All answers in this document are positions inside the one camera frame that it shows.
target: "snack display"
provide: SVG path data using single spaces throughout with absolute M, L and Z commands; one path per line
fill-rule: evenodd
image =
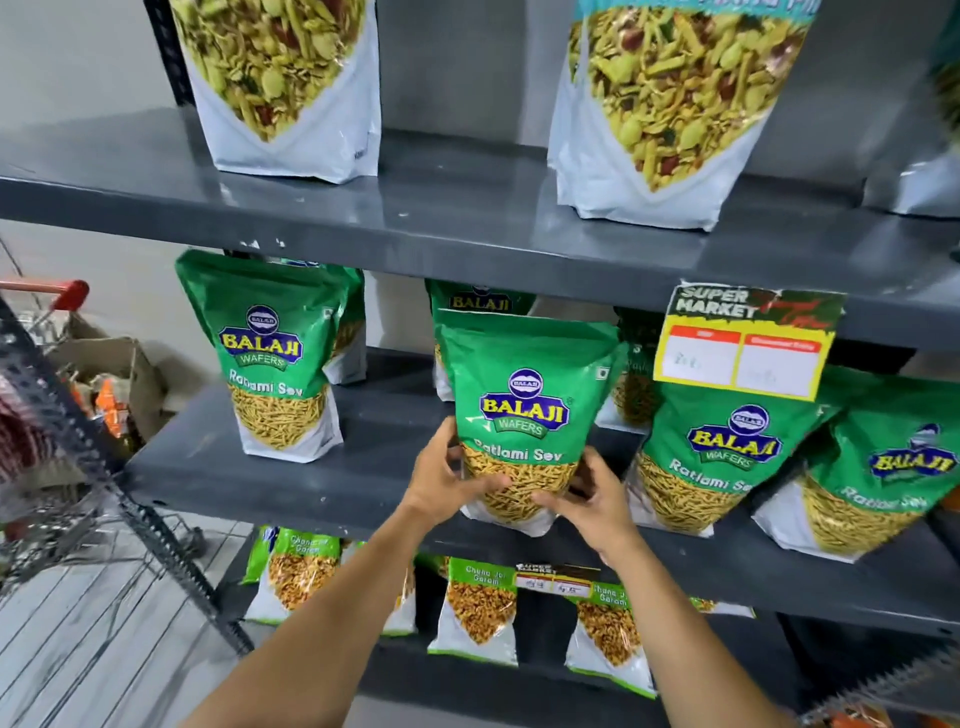
M 654 358 L 663 329 L 663 315 L 615 308 L 620 339 L 627 343 L 627 366 L 597 414 L 599 427 L 647 432 L 660 404 L 654 386 Z
M 589 597 L 574 601 L 577 626 L 566 649 L 566 666 L 574 672 L 609 678 L 629 691 L 656 697 L 653 673 L 623 587 L 594 582 Z
M 376 175 L 374 0 L 170 0 L 218 169 Z
M 625 477 L 634 520 L 712 536 L 713 524 L 869 379 L 827 367 L 816 402 L 658 382 L 663 404 Z
M 578 3 L 584 72 L 558 94 L 571 108 L 558 103 L 550 140 L 561 204 L 585 218 L 711 230 L 819 6 Z
M 867 170 L 863 204 L 960 217 L 960 3 Z
M 340 560 L 340 539 L 280 528 L 244 619 L 280 624 L 322 587 Z
M 363 546 L 365 541 L 342 542 L 343 553 L 340 555 L 341 566 L 345 564 Z M 387 617 L 380 633 L 384 637 L 404 637 L 417 633 L 417 599 L 416 583 L 414 580 L 414 565 L 411 563 L 403 579 L 403 589 L 396 596 L 393 612 Z
M 342 443 L 322 366 L 347 309 L 346 272 L 197 250 L 176 267 L 220 359 L 244 452 L 306 463 Z
M 526 316 L 537 300 L 537 296 L 532 293 L 518 293 L 499 288 L 431 279 L 427 279 L 424 283 L 427 295 L 430 297 L 430 311 L 433 313 L 434 322 L 437 320 L 437 311 L 444 308 L 453 311 L 512 313 L 516 316 Z M 437 389 L 437 397 L 443 401 L 453 401 L 453 387 L 450 386 L 450 377 L 444 366 L 439 342 L 436 342 L 433 347 L 433 384 Z
M 855 561 L 960 484 L 960 385 L 877 381 L 830 423 L 807 470 L 754 513 L 780 546 Z
M 444 606 L 433 655 L 516 665 L 516 571 L 465 559 L 450 559 Z
M 530 496 L 565 492 L 627 345 L 609 324 L 450 310 L 436 312 L 435 321 L 464 470 L 511 478 L 462 512 L 542 536 L 556 516 Z

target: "price label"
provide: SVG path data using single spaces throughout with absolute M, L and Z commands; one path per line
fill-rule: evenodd
M 846 298 L 679 285 L 660 334 L 654 379 L 814 400 Z

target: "sev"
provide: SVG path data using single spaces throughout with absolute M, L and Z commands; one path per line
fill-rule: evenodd
M 488 642 L 516 614 L 516 592 L 483 584 L 450 581 L 446 601 L 477 644 Z
M 320 421 L 328 385 L 316 397 L 282 400 L 255 395 L 230 385 L 233 409 L 253 437 L 273 449 L 286 449 L 300 441 Z
M 565 493 L 577 470 L 577 463 L 566 465 L 529 465 L 507 463 L 490 457 L 485 452 L 464 445 L 464 467 L 468 475 L 504 473 L 510 477 L 510 486 L 496 493 L 487 493 L 483 501 L 492 514 L 504 522 L 526 521 L 540 507 L 530 499 L 534 491 Z
M 743 495 L 698 488 L 668 473 L 646 453 L 636 457 L 643 488 L 657 518 L 673 530 L 692 535 L 719 521 L 743 499 Z
M 634 615 L 629 609 L 584 599 L 577 602 L 577 619 L 614 667 L 620 667 L 632 659 L 640 649 L 640 636 L 636 631 Z
M 806 520 L 817 546 L 841 556 L 871 551 L 923 515 L 857 508 L 822 488 L 808 473 L 801 478 L 801 488 Z

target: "shelf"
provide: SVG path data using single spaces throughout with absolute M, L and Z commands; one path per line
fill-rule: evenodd
M 706 235 L 581 221 L 529 147 L 387 132 L 379 178 L 334 186 L 217 172 L 187 109 L 0 134 L 0 218 L 650 310 L 682 279 L 843 291 L 841 336 L 954 348 L 960 221 L 854 205 L 744 177 Z
M 367 539 L 399 502 L 420 448 L 451 405 L 439 402 L 431 358 L 370 351 L 369 380 L 336 387 L 346 442 L 307 465 L 243 453 L 227 387 L 192 400 L 127 467 L 140 502 L 238 521 Z M 594 428 L 591 442 L 615 469 L 633 436 Z M 932 636 L 960 635 L 960 567 L 918 522 L 857 564 L 779 548 L 738 508 L 712 539 L 644 528 L 643 535 L 690 595 L 757 609 Z M 424 550 L 499 564 L 602 567 L 570 523 L 542 538 L 457 515 L 428 534 Z M 609 570 L 603 578 L 612 578 Z
M 237 553 L 217 590 L 217 604 L 227 619 L 242 619 L 256 592 L 255 585 L 238 583 L 252 538 Z M 627 724 L 651 728 L 669 725 L 659 701 L 564 667 L 567 641 L 577 617 L 574 605 L 562 597 L 519 591 L 514 623 L 517 669 L 428 655 L 426 647 L 436 636 L 446 582 L 424 569 L 417 569 L 416 578 L 418 634 L 380 639 L 361 692 L 385 692 L 392 699 L 516 725 L 615 725 L 625 719 Z M 711 616 L 708 620 L 772 699 L 791 710 L 801 709 L 804 679 L 776 619 L 761 615 L 758 619 Z M 443 694 L 451 691 L 454 694 Z M 479 693 L 479 699 L 477 694 L 464 694 L 471 692 Z M 491 695 L 501 697 L 490 701 Z M 532 702 L 542 710 L 532 710 Z

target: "white snack bag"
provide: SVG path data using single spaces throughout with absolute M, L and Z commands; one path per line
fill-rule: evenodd
M 374 0 L 171 0 L 217 169 L 346 182 L 375 176 Z
M 516 666 L 516 570 L 451 558 L 431 655 Z
M 352 558 L 353 554 L 365 544 L 365 541 L 351 541 L 344 547 L 343 555 L 340 557 L 340 564 L 343 565 Z M 404 637 L 406 635 L 417 634 L 417 599 L 416 587 L 414 584 L 414 565 L 411 564 L 407 569 L 406 578 L 403 581 L 403 591 L 396 598 L 396 605 L 393 612 L 387 617 L 386 623 L 380 634 L 385 637 Z
M 654 676 L 623 587 L 594 582 L 590 597 L 574 601 L 577 626 L 566 649 L 567 668 L 606 677 L 631 692 L 657 697 Z
M 571 89 L 562 75 L 550 139 L 558 202 L 583 218 L 712 230 L 819 6 L 578 3 L 579 72 Z
M 863 204 L 901 215 L 960 217 L 960 3 L 924 76 L 871 161 Z
M 337 570 L 340 539 L 280 528 L 244 619 L 280 624 Z

